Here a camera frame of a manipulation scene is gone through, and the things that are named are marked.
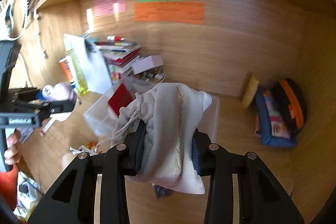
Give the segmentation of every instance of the white drawstring bag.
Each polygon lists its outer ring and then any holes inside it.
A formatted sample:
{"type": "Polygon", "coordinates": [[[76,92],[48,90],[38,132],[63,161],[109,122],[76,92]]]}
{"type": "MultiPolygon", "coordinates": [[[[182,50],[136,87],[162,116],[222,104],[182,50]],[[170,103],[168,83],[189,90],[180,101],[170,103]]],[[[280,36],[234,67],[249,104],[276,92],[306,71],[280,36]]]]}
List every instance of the white drawstring bag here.
{"type": "Polygon", "coordinates": [[[204,185],[192,163],[192,139],[211,105],[211,96],[181,83],[159,83],[140,95],[120,116],[112,145],[122,143],[142,119],[146,126],[142,166],[137,182],[151,182],[182,193],[204,194],[204,185]]]}

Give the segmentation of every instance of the wooden floor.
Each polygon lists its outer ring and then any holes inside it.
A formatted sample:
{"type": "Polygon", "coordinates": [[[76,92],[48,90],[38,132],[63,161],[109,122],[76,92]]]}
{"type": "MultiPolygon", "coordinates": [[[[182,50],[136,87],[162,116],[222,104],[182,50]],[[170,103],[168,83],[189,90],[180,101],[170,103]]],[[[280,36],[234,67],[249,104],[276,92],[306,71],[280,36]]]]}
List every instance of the wooden floor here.
{"type": "MultiPolygon", "coordinates": [[[[70,145],[79,146],[94,139],[93,133],[85,125],[81,113],[85,111],[97,95],[90,94],[82,106],[76,107],[68,121],[56,123],[42,138],[33,135],[24,144],[23,154],[35,179],[47,190],[62,172],[61,158],[70,145]]],[[[229,152],[245,154],[256,152],[274,173],[288,193],[292,190],[293,175],[290,151],[275,149],[260,144],[254,136],[255,111],[245,110],[236,97],[220,96],[220,114],[217,143],[229,152]]],[[[209,178],[204,178],[206,189],[209,178]]],[[[234,223],[238,223],[238,187],[235,189],[234,223]]],[[[126,194],[130,223],[202,223],[207,202],[205,195],[173,193],[169,198],[157,199],[150,183],[138,184],[126,181],[126,194]]]]}

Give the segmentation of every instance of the hand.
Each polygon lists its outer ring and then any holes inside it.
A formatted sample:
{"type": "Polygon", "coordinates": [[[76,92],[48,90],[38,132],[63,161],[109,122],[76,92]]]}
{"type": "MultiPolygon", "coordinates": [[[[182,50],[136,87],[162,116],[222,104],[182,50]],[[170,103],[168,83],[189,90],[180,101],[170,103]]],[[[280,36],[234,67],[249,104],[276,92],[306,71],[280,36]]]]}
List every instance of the hand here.
{"type": "Polygon", "coordinates": [[[21,158],[21,133],[17,130],[7,138],[7,146],[5,151],[5,163],[7,165],[14,165],[19,162],[21,158]]]}

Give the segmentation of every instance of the white cable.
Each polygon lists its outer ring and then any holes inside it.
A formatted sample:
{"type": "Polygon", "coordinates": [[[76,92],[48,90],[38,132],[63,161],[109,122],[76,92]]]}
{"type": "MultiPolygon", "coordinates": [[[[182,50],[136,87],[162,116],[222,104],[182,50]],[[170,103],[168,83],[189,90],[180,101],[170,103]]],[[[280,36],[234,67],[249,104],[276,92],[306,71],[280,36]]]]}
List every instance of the white cable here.
{"type": "Polygon", "coordinates": [[[136,96],[136,99],[137,99],[138,103],[137,103],[137,106],[136,106],[136,110],[135,110],[135,112],[132,114],[132,116],[130,117],[129,121],[128,121],[128,122],[121,128],[121,129],[119,129],[116,133],[114,133],[114,134],[115,134],[114,137],[109,138],[109,139],[106,139],[106,140],[103,140],[103,141],[97,143],[96,148],[94,149],[94,151],[95,151],[96,153],[97,153],[98,147],[99,147],[100,145],[102,145],[103,143],[105,143],[105,142],[107,142],[107,141],[112,141],[112,140],[115,140],[115,139],[121,137],[122,135],[125,134],[126,130],[127,130],[128,127],[131,125],[132,122],[134,122],[134,121],[137,120],[137,119],[141,119],[142,97],[139,95],[139,92],[137,92],[137,93],[135,94],[135,96],[136,96]]]}
{"type": "Polygon", "coordinates": [[[22,56],[21,53],[19,53],[18,56],[19,56],[19,59],[21,61],[22,66],[24,67],[24,77],[25,77],[25,80],[26,80],[26,84],[30,88],[30,87],[32,87],[32,84],[30,83],[30,80],[29,80],[26,63],[25,63],[25,61],[24,61],[23,56],[22,56]]]}
{"type": "MultiPolygon", "coordinates": [[[[10,8],[9,8],[9,18],[10,18],[10,23],[11,23],[12,29],[13,29],[13,26],[14,26],[14,20],[13,20],[13,15],[12,15],[13,4],[14,4],[14,0],[12,0],[10,2],[10,8]]],[[[22,34],[24,33],[24,31],[26,30],[27,21],[28,21],[28,0],[26,0],[26,3],[25,3],[25,22],[24,22],[21,34],[18,37],[16,37],[16,38],[11,38],[11,37],[8,37],[7,35],[5,35],[5,39],[6,40],[10,40],[10,41],[14,41],[14,40],[19,39],[22,36],[22,34]]]]}
{"type": "Polygon", "coordinates": [[[2,4],[2,1],[0,1],[0,7],[1,7],[1,11],[5,9],[4,5],[2,4]]]}
{"type": "Polygon", "coordinates": [[[2,11],[0,13],[0,28],[1,28],[0,39],[1,40],[6,40],[8,37],[7,36],[8,26],[6,24],[6,15],[7,15],[8,8],[11,4],[11,1],[12,0],[7,0],[4,6],[2,5],[2,2],[1,2],[1,8],[2,8],[2,11]]]}

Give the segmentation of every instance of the marker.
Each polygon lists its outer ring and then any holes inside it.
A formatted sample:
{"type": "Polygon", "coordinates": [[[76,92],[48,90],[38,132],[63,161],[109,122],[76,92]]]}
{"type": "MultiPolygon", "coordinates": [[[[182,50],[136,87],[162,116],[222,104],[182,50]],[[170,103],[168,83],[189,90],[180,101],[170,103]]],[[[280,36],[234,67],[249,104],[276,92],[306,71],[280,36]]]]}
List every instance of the marker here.
{"type": "Polygon", "coordinates": [[[137,42],[95,42],[97,46],[136,46],[137,42]]]}
{"type": "Polygon", "coordinates": [[[126,40],[125,38],[122,38],[122,37],[118,37],[116,35],[109,35],[107,37],[107,40],[110,40],[110,41],[124,41],[126,40]]]}

